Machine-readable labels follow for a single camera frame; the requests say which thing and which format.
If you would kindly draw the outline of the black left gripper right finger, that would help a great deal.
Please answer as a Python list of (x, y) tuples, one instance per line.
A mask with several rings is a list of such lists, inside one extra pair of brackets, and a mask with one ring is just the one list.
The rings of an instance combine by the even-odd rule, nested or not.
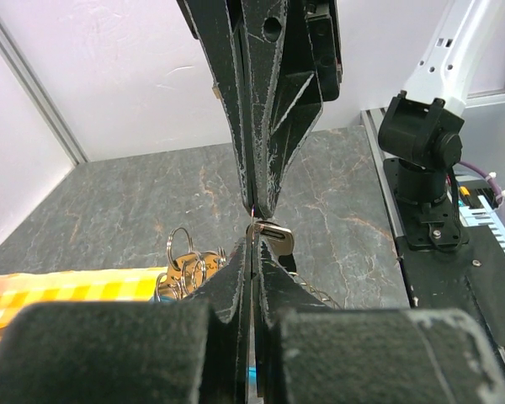
[(505, 403), (485, 330), (449, 308), (337, 310), (252, 242), (257, 391), (267, 403)]

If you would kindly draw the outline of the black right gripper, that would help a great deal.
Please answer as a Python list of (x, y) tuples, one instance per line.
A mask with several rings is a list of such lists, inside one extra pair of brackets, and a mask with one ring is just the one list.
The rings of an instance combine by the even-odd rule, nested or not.
[(178, 6), (201, 44), (226, 115), (243, 206), (268, 219), (322, 100), (340, 94), (337, 2), (179, 1)]

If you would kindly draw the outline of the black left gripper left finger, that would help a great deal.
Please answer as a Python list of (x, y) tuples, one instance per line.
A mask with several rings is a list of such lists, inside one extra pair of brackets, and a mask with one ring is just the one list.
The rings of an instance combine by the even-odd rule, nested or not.
[(174, 302), (46, 302), (0, 341), (0, 403), (244, 403), (251, 249)]

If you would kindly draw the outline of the blue key tag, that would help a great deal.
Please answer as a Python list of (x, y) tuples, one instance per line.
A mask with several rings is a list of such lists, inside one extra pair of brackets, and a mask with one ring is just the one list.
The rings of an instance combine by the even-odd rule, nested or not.
[(159, 296), (159, 297), (152, 296), (149, 301), (153, 302), (153, 303), (163, 303), (163, 304), (170, 304), (170, 303), (177, 302), (176, 299), (168, 297), (168, 296), (165, 296), (165, 295), (162, 295), (162, 296)]

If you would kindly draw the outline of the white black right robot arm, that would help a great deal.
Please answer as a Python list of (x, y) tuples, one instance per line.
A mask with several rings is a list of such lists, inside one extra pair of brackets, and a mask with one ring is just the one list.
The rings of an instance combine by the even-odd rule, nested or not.
[[(295, 154), (340, 94), (343, 58), (334, 1), (182, 1), (230, 128), (247, 213), (274, 215)], [(478, 62), (504, 1), (450, 1), (423, 55), (391, 100), (380, 148), (449, 174)]]

